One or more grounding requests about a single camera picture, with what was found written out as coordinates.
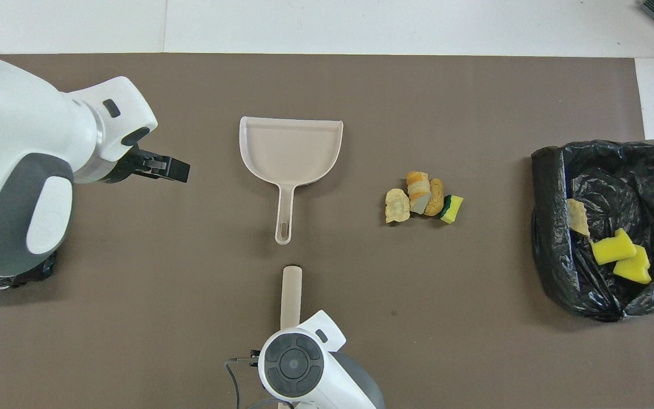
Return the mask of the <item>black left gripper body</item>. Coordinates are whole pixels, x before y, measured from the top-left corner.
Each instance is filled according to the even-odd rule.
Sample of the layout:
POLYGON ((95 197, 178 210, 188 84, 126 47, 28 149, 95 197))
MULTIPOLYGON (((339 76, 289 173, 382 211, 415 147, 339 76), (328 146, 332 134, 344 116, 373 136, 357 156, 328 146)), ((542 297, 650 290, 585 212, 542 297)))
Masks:
POLYGON ((128 178, 131 174, 150 173, 150 167, 147 162, 151 160, 152 153, 143 150, 138 145, 133 145, 122 158, 117 161, 116 165, 109 173, 102 178, 102 183, 119 183, 128 178))

